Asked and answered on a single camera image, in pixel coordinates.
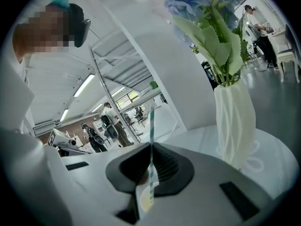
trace gray floor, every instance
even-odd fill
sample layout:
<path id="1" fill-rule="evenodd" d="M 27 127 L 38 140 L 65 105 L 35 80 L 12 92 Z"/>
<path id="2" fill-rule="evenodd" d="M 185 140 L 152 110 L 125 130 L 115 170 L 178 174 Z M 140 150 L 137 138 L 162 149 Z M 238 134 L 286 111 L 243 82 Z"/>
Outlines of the gray floor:
<path id="1" fill-rule="evenodd" d="M 256 127 L 279 138 L 301 165 L 301 83 L 297 84 L 292 63 L 286 66 L 281 84 L 280 72 L 259 71 L 266 69 L 262 62 L 254 61 L 242 70 L 256 111 Z"/>

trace straw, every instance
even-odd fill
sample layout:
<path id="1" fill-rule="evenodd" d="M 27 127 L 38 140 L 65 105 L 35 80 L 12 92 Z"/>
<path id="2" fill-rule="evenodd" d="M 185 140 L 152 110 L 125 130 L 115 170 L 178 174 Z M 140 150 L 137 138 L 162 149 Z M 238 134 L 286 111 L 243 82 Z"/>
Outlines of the straw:
<path id="1" fill-rule="evenodd" d="M 150 108 L 150 201 L 154 202 L 154 164 L 152 162 L 152 148 L 154 144 L 154 115 L 155 109 L 152 106 Z"/>

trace black backpack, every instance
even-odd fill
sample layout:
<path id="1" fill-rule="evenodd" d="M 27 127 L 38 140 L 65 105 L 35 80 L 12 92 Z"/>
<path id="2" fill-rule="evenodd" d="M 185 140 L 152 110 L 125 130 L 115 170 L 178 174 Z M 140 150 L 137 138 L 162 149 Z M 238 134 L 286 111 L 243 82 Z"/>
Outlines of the black backpack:
<path id="1" fill-rule="evenodd" d="M 102 120 L 104 126 L 107 128 L 109 125 L 111 125 L 111 120 L 108 118 L 107 115 L 102 115 L 100 117 L 100 119 Z"/>

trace black pants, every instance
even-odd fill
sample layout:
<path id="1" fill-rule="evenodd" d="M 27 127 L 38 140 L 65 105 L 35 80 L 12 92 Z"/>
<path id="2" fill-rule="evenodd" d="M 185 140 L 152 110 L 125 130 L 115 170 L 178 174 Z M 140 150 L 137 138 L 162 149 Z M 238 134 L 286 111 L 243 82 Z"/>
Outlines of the black pants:
<path id="1" fill-rule="evenodd" d="M 256 45 L 258 45 L 258 47 L 263 51 L 268 63 L 272 63 L 275 67 L 278 67 L 276 54 L 268 37 L 259 37 L 256 41 Z"/>
<path id="2" fill-rule="evenodd" d="M 96 153 L 101 153 L 101 152 L 106 152 L 107 151 L 107 149 L 104 147 L 104 145 L 98 143 L 92 137 L 89 137 L 89 142 L 90 142 L 90 145 L 92 146 L 93 150 Z"/>

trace black vent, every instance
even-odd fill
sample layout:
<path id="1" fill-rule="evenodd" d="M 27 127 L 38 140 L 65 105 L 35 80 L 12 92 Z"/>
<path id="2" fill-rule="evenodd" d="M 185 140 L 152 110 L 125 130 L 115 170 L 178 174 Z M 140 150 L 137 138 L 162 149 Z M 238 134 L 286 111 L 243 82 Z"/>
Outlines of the black vent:
<path id="1" fill-rule="evenodd" d="M 71 171 L 71 170 L 74 170 L 74 169 L 77 169 L 77 168 L 82 168 L 82 167 L 85 167 L 85 166 L 88 166 L 89 164 L 86 163 L 85 161 L 82 161 L 82 162 L 78 162 L 78 163 L 75 163 L 75 164 L 70 164 L 70 165 L 66 165 L 66 168 L 68 171 Z"/>
<path id="2" fill-rule="evenodd" d="M 151 148 L 146 147 L 139 153 L 134 154 L 132 157 L 123 161 L 119 165 L 119 170 L 128 179 L 138 185 L 151 162 L 150 154 Z"/>
<path id="3" fill-rule="evenodd" d="M 154 147 L 153 161 L 158 173 L 159 182 L 169 180 L 179 170 L 177 160 L 158 147 Z"/>
<path id="4" fill-rule="evenodd" d="M 159 186 L 155 197 L 175 195 L 183 190 L 194 175 L 190 160 L 159 143 L 153 146 L 153 163 L 158 173 Z M 112 160 L 106 168 L 106 176 L 117 191 L 135 194 L 151 161 L 151 147 L 147 143 Z"/>
<path id="5" fill-rule="evenodd" d="M 259 209 L 234 183 L 223 183 L 220 184 L 220 187 L 244 221 L 248 220 L 259 212 Z"/>

